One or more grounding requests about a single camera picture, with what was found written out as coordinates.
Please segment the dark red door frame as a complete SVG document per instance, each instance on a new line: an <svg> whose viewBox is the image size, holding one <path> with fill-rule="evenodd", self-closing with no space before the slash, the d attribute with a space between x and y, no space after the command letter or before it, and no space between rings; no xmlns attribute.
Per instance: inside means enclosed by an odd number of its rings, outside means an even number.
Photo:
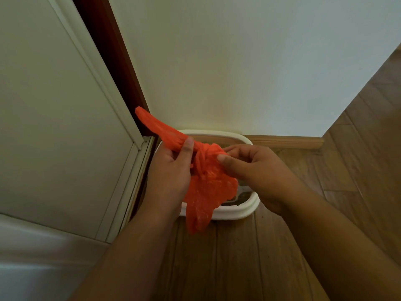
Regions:
<svg viewBox="0 0 401 301"><path fill-rule="evenodd" d="M143 136L156 136L135 115L149 110L109 0L73 0L91 38Z"/></svg>

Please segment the person's left hand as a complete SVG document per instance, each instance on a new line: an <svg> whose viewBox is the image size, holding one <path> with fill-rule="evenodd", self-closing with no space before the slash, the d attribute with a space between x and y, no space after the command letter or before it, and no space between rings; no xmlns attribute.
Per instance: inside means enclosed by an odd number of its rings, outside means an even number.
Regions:
<svg viewBox="0 0 401 301"><path fill-rule="evenodd" d="M174 222L179 217L183 199L188 192L191 175L176 165L179 152L174 153L162 142L149 167L140 211L152 214L157 220Z"/></svg>

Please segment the person's right forearm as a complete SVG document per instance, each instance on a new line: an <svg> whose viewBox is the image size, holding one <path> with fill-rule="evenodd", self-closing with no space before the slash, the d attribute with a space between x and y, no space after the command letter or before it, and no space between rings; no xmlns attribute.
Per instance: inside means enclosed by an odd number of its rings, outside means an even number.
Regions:
<svg viewBox="0 0 401 301"><path fill-rule="evenodd" d="M401 268L308 187L286 190L282 217L331 301L401 301Z"/></svg>

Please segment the person's right hand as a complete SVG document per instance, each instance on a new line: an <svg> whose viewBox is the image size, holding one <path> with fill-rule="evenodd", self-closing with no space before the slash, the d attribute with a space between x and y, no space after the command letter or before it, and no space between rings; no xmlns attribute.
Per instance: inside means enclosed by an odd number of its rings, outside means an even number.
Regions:
<svg viewBox="0 0 401 301"><path fill-rule="evenodd" d="M225 155L241 160L244 160L244 155L254 155L251 162L252 181L244 182L258 194L264 206L277 215L283 216L296 194L305 188L300 179L268 147L239 144L229 146L224 151Z"/></svg>

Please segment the white plastic trash bin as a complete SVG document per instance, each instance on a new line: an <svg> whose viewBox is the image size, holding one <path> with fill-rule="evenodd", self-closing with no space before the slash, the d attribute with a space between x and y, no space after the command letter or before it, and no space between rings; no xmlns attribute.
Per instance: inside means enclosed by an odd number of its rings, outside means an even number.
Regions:
<svg viewBox="0 0 401 301"><path fill-rule="evenodd" d="M253 145L249 136L243 136L232 132L214 130L180 130L185 135L193 137L202 143L216 143L221 147L235 144ZM212 220L238 220L250 216L259 206L260 199L243 181L239 181L237 194L233 199L224 202L213 211Z"/></svg>

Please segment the orange plastic bag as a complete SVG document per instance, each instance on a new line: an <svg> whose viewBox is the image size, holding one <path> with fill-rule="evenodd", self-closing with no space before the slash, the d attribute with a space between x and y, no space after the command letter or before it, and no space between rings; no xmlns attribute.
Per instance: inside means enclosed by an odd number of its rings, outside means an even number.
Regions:
<svg viewBox="0 0 401 301"><path fill-rule="evenodd" d="M175 152L181 150L187 135L159 121L142 107L137 107L135 114L168 149ZM218 155L227 154L221 146L194 141L193 152L193 175L184 198L187 231L191 234L203 231L210 223L214 210L233 199L238 188L237 179L228 176L217 160Z"/></svg>

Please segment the person's left forearm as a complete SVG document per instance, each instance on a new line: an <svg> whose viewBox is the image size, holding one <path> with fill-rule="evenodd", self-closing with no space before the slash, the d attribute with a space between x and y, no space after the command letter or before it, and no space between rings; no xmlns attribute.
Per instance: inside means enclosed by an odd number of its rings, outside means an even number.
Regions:
<svg viewBox="0 0 401 301"><path fill-rule="evenodd" d="M68 301L148 301L179 211L141 207Z"/></svg>

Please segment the white door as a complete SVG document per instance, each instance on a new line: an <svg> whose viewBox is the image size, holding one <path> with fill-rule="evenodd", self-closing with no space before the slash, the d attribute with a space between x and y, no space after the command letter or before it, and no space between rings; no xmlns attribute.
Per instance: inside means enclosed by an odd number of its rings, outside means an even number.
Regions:
<svg viewBox="0 0 401 301"><path fill-rule="evenodd" d="M72 0L0 0L0 213L110 243L146 139Z"/></svg>

